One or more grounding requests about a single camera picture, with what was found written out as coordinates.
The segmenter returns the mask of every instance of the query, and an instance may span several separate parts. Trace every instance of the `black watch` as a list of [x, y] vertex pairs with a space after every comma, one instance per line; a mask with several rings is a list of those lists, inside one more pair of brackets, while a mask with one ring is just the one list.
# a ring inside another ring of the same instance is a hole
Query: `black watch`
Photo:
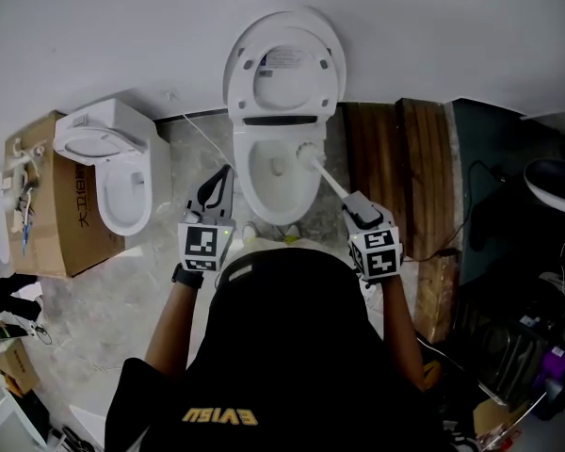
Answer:
[[172, 283], [181, 283], [198, 290], [203, 284], [203, 274], [200, 271], [188, 271], [178, 263], [171, 275]]

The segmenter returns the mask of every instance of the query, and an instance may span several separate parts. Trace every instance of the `small cardboard box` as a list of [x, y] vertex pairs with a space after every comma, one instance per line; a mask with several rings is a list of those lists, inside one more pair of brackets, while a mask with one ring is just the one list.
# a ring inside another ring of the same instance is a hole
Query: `small cardboard box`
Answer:
[[23, 395], [40, 383], [19, 338], [0, 343], [0, 371], [15, 380]]
[[[51, 112], [7, 139], [5, 156], [12, 155], [15, 138], [28, 149], [45, 141], [39, 187], [32, 191], [33, 223], [24, 255], [23, 234], [13, 232], [13, 213], [7, 213], [8, 241], [14, 270], [37, 276], [71, 277], [123, 251], [122, 236], [103, 223], [96, 201], [94, 167], [78, 164], [53, 150], [55, 123], [62, 114]], [[31, 164], [29, 179], [36, 179]]]

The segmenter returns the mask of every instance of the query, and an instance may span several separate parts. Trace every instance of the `label on toilet lid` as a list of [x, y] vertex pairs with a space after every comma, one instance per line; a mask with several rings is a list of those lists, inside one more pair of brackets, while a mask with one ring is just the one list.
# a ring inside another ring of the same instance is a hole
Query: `label on toilet lid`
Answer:
[[260, 67], [265, 69], [298, 69], [301, 67], [302, 60], [302, 50], [293, 47], [276, 47], [262, 58]]

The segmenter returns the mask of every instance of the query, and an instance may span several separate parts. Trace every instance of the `toilet brush head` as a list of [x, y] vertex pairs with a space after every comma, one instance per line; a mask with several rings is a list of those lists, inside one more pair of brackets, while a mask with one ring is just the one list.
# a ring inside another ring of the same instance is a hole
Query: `toilet brush head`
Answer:
[[307, 170], [313, 170], [315, 160], [324, 165], [325, 155], [313, 142], [304, 142], [297, 149], [299, 163]]

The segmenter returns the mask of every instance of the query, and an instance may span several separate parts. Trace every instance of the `gray tile floor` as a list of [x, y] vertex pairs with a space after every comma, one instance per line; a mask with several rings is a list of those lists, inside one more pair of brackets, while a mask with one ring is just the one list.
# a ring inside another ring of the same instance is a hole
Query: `gray tile floor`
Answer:
[[[228, 116], [205, 116], [194, 122], [234, 162], [233, 127]], [[177, 222], [186, 192], [196, 179], [208, 177], [224, 164], [218, 151], [187, 121], [163, 124], [159, 133], [171, 145], [171, 206], [154, 216], [140, 234], [128, 239], [124, 253], [74, 279], [41, 279], [46, 328], [53, 343], [45, 345], [33, 338], [24, 340], [40, 376], [37, 393], [50, 411], [53, 422], [69, 424], [84, 437], [87, 434], [69, 410], [73, 396], [95, 374], [119, 369], [128, 357], [143, 357], [170, 292], [171, 272], [178, 262]], [[328, 122], [326, 155], [328, 171], [349, 188], [345, 131], [340, 111]], [[279, 236], [252, 213], [237, 180], [234, 182], [233, 218], [239, 228], [234, 236], [233, 250], [241, 246], [240, 228], [247, 220], [255, 221], [265, 237]], [[324, 180], [315, 203], [299, 227], [305, 237], [328, 246], [336, 256], [349, 262], [340, 202]], [[0, 268], [0, 275], [5, 272]], [[416, 295], [416, 274], [415, 264], [403, 266], [402, 277], [411, 310]], [[209, 303], [215, 293], [215, 278], [206, 275], [198, 297], [189, 360], [194, 358], [201, 344]], [[326, 290], [322, 290], [322, 294], [324, 299]], [[371, 321], [382, 333], [378, 312], [380, 293], [370, 296], [365, 291], [365, 294]]]

